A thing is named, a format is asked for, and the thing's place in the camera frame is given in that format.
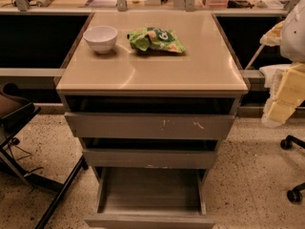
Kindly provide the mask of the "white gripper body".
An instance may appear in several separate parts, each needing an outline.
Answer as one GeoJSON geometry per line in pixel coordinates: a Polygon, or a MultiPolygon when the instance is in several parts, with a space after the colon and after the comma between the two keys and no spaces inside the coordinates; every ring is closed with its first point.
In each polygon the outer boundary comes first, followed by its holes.
{"type": "Polygon", "coordinates": [[[259,71],[263,74],[265,88],[271,88],[273,84],[278,80],[281,74],[290,67],[290,64],[276,64],[260,67],[259,71]]]}

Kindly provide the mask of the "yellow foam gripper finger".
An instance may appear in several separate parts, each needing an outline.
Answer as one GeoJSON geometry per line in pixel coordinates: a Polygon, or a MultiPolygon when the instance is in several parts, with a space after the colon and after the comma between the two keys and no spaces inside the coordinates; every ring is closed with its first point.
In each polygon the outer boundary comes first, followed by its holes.
{"type": "Polygon", "coordinates": [[[305,101],[305,64],[294,63],[288,69],[276,70],[271,81],[261,122],[275,128],[283,125],[305,101]]]}

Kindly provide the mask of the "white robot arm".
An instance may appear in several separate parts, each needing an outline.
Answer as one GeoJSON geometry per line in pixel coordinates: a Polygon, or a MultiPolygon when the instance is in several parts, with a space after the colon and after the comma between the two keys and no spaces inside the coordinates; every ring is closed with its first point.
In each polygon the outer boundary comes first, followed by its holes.
{"type": "Polygon", "coordinates": [[[305,0],[299,0],[284,21],[261,38],[264,46],[279,46],[280,54],[292,61],[286,70],[276,70],[261,122],[267,127],[284,124],[305,100],[305,0]]]}

